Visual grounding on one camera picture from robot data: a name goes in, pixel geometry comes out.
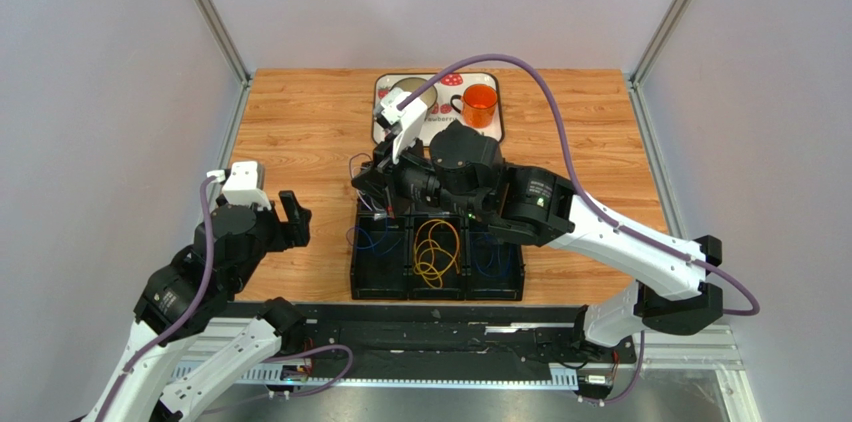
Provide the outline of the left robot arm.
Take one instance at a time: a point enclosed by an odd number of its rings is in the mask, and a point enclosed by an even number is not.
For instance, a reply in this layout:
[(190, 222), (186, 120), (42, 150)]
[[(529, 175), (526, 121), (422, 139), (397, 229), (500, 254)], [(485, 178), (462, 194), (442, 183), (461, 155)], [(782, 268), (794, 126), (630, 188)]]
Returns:
[(240, 377), (276, 355), (300, 356), (306, 318), (282, 297), (261, 305), (237, 335), (187, 375), (178, 363), (221, 316), (269, 253), (305, 247), (310, 210), (279, 194), (286, 217), (219, 198), (204, 208), (192, 244), (148, 279), (107, 387), (85, 421), (195, 421)]

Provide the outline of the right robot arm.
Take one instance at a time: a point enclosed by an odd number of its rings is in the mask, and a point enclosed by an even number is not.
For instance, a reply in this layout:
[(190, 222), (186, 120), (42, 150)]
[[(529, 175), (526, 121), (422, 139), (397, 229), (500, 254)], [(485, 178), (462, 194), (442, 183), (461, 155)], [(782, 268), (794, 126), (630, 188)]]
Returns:
[(707, 282), (705, 263), (721, 257), (713, 237), (689, 241), (582, 199), (567, 178), (508, 163), (499, 143), (460, 122), (394, 156), (395, 136), (375, 147), (352, 180), (390, 214), (412, 206), (467, 216), (502, 242), (579, 253), (633, 277), (622, 292), (581, 309), (574, 343), (613, 347), (643, 329), (689, 336), (723, 315), (723, 291)]

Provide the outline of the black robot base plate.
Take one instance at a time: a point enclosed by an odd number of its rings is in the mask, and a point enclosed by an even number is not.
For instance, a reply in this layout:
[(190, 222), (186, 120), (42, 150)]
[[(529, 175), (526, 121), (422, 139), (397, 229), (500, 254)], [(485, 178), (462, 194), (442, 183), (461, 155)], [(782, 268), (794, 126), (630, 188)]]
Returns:
[(626, 369), (625, 338), (596, 355), (575, 351), (575, 307), (300, 303), (307, 336), (354, 353), (346, 380), (544, 382), (550, 370)]

